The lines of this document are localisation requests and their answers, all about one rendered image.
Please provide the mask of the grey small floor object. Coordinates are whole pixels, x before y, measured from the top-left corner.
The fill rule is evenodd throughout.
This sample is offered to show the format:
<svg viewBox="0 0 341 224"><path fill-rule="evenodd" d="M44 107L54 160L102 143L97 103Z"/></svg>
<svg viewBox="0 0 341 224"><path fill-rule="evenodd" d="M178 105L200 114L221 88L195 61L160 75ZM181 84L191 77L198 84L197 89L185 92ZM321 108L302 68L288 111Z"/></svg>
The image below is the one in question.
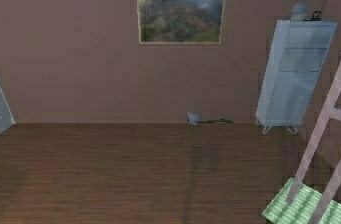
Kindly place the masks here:
<svg viewBox="0 0 341 224"><path fill-rule="evenodd" d="M187 119L188 119L188 123L192 124L192 125L197 125L200 121L200 116L197 114L192 114L190 112L186 113L187 115Z"/></svg>

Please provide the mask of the framed landscape picture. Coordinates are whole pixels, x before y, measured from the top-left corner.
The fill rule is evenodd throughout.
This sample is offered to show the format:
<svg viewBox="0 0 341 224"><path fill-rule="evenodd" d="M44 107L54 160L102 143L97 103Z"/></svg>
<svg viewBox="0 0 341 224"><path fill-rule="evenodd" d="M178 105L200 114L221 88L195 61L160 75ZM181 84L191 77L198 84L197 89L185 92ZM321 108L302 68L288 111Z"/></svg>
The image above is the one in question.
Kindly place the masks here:
<svg viewBox="0 0 341 224"><path fill-rule="evenodd" d="M225 0L137 0L140 44L218 44Z"/></svg>

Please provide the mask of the pale blue tall cabinet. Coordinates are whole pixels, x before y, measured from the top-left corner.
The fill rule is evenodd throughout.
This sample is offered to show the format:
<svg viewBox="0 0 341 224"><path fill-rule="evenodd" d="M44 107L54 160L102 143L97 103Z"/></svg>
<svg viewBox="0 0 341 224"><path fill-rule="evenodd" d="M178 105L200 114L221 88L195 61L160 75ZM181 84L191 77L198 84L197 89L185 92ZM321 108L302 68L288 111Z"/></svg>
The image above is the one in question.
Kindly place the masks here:
<svg viewBox="0 0 341 224"><path fill-rule="evenodd" d="M268 132L302 124L338 23L276 22L256 110L256 123Z"/></svg>

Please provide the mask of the grey round object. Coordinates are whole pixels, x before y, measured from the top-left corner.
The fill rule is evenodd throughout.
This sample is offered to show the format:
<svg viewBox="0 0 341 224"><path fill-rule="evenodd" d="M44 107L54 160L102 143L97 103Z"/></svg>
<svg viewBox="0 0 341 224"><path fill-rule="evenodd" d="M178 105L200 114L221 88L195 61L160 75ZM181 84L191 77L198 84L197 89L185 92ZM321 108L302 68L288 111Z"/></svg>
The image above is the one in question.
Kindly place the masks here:
<svg viewBox="0 0 341 224"><path fill-rule="evenodd" d="M303 21L307 17L307 4L297 2L291 7L291 21Z"/></svg>

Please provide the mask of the green striped cloth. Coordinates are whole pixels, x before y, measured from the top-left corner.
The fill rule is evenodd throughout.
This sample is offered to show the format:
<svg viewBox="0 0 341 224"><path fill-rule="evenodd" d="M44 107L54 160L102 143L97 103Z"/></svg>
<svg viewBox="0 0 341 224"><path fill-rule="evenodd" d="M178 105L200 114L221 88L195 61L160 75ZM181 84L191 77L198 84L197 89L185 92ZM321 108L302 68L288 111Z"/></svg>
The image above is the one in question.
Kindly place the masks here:
<svg viewBox="0 0 341 224"><path fill-rule="evenodd" d="M262 212L272 224L308 224L322 196L317 190L302 184L294 201L289 204L286 199L292 183L290 178ZM332 200L319 224L341 224L341 204Z"/></svg>

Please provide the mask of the black small object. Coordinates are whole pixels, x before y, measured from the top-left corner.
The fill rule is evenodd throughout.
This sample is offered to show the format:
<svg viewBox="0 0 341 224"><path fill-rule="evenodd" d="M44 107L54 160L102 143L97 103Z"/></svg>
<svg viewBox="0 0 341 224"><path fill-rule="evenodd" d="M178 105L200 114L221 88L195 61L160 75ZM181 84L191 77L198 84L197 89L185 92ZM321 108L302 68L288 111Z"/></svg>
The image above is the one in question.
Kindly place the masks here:
<svg viewBox="0 0 341 224"><path fill-rule="evenodd" d="M305 17L304 21L320 21L321 11L314 11L310 17Z"/></svg>

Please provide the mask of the pale pink frame chair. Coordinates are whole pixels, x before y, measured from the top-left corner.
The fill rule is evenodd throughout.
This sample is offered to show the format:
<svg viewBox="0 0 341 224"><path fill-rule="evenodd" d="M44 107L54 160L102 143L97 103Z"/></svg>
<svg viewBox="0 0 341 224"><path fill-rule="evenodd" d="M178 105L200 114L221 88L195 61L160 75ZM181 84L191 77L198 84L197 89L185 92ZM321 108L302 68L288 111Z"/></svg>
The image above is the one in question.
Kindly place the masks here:
<svg viewBox="0 0 341 224"><path fill-rule="evenodd" d="M323 108L317 119L317 123L313 129L312 135L309 139L302 160L298 167L298 170L293 179L293 183L288 192L286 201L292 203L297 195L302 181L306 175L312 158L317 150L318 144L320 143L321 137L324 133L327 123L330 119L341 121L341 109L337 109L335 104L341 93L341 62L338 66L337 72L334 76L334 80L330 86L328 95L324 102ZM319 224L322 219L327 207L333 199L336 191L341 184L341 159L336 166L332 177L327 184L327 187L322 194L318 204L316 205L312 215L307 224Z"/></svg>

